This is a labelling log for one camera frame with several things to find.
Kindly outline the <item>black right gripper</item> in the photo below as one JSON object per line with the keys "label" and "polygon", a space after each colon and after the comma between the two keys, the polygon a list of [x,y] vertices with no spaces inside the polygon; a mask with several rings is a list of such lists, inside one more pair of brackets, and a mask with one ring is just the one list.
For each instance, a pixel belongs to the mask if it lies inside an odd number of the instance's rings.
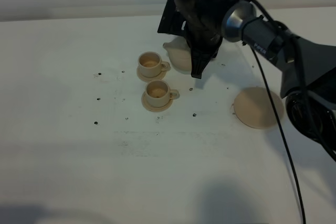
{"label": "black right gripper", "polygon": [[167,0],[159,34],[184,37],[191,52],[191,76],[202,78],[208,63],[217,57],[224,16],[236,0]]}

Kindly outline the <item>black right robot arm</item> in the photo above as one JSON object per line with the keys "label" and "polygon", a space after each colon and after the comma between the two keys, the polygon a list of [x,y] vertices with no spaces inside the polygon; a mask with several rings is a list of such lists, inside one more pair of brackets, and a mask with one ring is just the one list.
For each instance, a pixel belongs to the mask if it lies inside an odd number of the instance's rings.
{"label": "black right robot arm", "polygon": [[185,38],[197,79],[223,40],[248,45],[281,71],[293,126],[335,158],[335,46],[296,35],[257,0],[167,0],[157,30]]}

